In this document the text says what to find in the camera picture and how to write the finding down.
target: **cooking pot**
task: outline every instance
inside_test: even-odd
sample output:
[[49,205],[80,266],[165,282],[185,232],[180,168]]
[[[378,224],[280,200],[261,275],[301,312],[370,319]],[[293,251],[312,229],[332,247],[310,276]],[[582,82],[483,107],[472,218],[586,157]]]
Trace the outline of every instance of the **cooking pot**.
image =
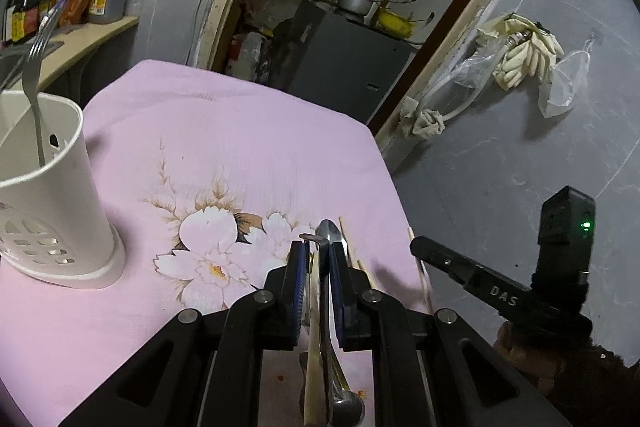
[[366,15],[373,6],[370,0],[338,0],[338,6],[343,10],[358,15]]

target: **countertop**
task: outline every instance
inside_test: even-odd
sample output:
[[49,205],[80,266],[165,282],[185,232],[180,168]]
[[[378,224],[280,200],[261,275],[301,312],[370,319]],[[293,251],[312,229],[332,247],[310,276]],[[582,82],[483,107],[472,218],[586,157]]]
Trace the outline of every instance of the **countertop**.
[[[42,61],[38,90],[49,87],[62,73],[98,49],[104,42],[137,25],[139,19],[137,16],[126,16],[111,24],[89,23],[71,33],[54,36],[52,41],[62,41],[65,45]],[[17,82],[12,89],[22,89],[22,83]]]

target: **white cloth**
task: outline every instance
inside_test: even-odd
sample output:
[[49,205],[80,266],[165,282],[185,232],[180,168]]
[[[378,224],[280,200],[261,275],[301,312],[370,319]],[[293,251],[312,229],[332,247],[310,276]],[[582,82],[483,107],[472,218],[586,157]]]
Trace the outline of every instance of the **white cloth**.
[[444,120],[439,111],[429,108],[418,110],[418,102],[410,96],[404,97],[400,108],[400,129],[405,138],[417,136],[427,139],[444,131]]

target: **white utensil holder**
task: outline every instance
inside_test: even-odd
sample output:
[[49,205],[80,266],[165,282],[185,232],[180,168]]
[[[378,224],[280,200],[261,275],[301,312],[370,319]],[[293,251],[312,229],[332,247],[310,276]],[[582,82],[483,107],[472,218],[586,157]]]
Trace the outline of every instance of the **white utensil holder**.
[[46,282],[104,288],[122,274],[124,247],[100,205],[82,135],[82,110],[38,94],[46,164],[24,93],[0,92],[0,255]]

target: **yellow container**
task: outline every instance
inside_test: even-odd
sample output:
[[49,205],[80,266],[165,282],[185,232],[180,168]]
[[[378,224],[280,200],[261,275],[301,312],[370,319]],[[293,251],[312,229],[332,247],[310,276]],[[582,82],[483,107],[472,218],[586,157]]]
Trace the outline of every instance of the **yellow container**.
[[384,9],[380,10],[378,24],[383,30],[402,39],[411,37],[414,32],[414,25],[411,21]]

